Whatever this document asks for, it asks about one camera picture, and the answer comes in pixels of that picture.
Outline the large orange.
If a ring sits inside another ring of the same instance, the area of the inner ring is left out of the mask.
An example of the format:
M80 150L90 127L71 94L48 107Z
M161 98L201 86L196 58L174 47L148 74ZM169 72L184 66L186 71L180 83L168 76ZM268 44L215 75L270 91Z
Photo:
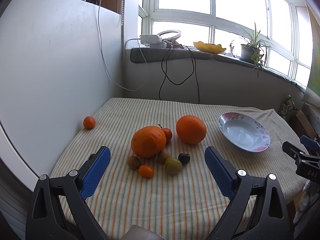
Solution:
M151 158L161 152L167 143L163 130L157 126L139 129L131 139L131 150L141 158Z
M185 115L177 120L176 133L184 143L196 145L206 137L207 128L200 118Z

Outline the small mandarin by wall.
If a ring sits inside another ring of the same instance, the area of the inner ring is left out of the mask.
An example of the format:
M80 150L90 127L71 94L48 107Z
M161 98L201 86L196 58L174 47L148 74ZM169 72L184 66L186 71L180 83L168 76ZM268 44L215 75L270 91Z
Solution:
M92 116L87 116L83 120L83 126L85 129L93 129L95 127L96 121Z

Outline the white window frame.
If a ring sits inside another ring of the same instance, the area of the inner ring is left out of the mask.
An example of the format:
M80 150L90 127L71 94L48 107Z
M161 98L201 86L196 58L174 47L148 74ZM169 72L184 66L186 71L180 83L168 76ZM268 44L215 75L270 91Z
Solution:
M179 30L180 44L221 44L239 58L247 31L271 43L266 68L306 87L311 73L312 30L304 0L138 0L138 35Z

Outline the striped table cloth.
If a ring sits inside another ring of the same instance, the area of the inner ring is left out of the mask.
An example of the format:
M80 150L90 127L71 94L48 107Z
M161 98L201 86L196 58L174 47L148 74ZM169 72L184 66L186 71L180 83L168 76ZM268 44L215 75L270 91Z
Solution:
M218 127L218 118L226 112L238 112L260 122L271 137L267 150L243 151L230 143ZM155 173L150 179L131 170L131 139L145 126L162 125L175 129L184 115L199 117L206 125L205 139L187 145L173 136L166 150L172 157L190 155L190 163L175 176L165 173L155 158L145 159ZM205 161L204 151L214 146L237 169L250 175L277 176L286 202L302 191L306 180L296 174L295 162L282 150L285 141L302 145L296 133L275 110L254 107L196 105L191 103L112 98L95 113L92 130L82 130L57 161L52 177L78 169L101 146L111 151L111 161L87 205L110 239L120 239L133 225L155 232L165 239L205 239L228 205Z

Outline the mandarin with stem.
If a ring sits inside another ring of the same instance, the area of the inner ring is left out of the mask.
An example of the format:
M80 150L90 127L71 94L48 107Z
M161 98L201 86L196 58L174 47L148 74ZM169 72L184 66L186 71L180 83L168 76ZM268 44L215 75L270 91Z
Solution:
M172 131L167 127L163 128L161 124L158 124L158 126L162 129L163 133L165 134L166 143L168 144L172 139Z

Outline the yellow bowl on sill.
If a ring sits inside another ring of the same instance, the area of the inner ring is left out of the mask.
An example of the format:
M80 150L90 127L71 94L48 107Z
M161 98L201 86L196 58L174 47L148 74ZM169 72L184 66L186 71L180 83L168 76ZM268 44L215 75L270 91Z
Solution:
M201 41L199 42L193 42L194 47L204 53L211 53L211 54L221 54L226 51L226 48L222 48L221 44L215 45L211 43L203 43Z

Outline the brown kiwi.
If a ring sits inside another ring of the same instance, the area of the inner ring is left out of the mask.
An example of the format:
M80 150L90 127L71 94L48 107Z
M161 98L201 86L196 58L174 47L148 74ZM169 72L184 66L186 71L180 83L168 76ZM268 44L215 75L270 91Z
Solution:
M165 164L166 160L168 158L170 158L171 155L168 151L166 150L162 150L161 152L159 152L159 154L157 155L157 161L160 163L160 164Z
M137 170L140 167L140 159L137 156L129 156L127 159L127 165L131 170Z

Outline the small orange kumquat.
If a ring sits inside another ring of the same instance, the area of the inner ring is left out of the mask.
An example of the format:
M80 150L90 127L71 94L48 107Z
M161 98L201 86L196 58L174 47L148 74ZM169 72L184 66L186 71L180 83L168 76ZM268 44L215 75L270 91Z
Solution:
M152 178L154 176L154 169L149 165L141 165L138 173L144 178Z

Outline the grey window sill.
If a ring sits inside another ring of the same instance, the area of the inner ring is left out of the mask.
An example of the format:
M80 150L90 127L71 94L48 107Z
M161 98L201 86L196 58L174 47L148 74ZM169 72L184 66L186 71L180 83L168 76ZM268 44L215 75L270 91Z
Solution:
M132 48L129 50L130 61L132 63L154 63L164 60L182 60L193 57L195 60L215 60L223 63L236 64L239 66L254 69L255 65L242 61L237 58L228 57L225 55L215 55L210 53L203 53L196 50L182 50L182 49L152 49L152 48Z

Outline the green plum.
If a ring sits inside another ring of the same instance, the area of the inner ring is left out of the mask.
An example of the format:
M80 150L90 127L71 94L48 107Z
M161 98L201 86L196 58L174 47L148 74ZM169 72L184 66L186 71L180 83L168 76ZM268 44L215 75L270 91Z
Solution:
M169 157L165 161L164 170L167 175L174 176L181 172L182 167L182 163L177 158Z

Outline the white power strip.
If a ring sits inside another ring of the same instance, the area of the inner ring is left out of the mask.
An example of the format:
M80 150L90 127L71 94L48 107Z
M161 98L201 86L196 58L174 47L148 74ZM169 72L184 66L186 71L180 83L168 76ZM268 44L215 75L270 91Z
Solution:
M140 42L150 48L162 49L167 48L167 43L159 35L140 35Z

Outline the green packet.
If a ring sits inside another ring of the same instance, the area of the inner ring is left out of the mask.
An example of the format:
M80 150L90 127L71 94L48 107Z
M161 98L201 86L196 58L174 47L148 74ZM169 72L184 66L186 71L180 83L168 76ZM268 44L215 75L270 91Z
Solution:
M284 101L282 102L278 114L283 119L289 119L293 116L295 116L298 112L298 109L296 107L296 104L292 100L291 95L285 96Z

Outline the dark purple plum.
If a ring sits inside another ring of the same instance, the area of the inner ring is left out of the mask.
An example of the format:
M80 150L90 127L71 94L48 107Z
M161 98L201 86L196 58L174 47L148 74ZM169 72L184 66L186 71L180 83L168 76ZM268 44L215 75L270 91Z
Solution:
M185 166L190 162L190 155L186 153L180 153L178 155L178 160L182 163L183 166Z

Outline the floral white bowl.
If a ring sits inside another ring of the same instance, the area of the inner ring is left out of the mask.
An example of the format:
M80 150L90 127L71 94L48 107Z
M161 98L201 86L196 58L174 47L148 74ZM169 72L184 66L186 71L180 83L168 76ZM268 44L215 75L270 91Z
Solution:
M257 120L242 113L221 114L218 118L218 127L233 145L247 152L263 152L271 142L266 128Z

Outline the potted spider plant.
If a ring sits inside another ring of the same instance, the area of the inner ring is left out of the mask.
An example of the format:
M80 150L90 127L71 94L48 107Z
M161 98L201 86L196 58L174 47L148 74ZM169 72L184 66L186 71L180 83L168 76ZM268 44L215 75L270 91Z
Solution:
M241 44L240 60L254 65L253 70L263 71L267 63L267 51L271 48L271 43L260 37L260 31L257 31L257 26L254 24L254 29L250 32L242 28L246 37L243 37L245 43Z

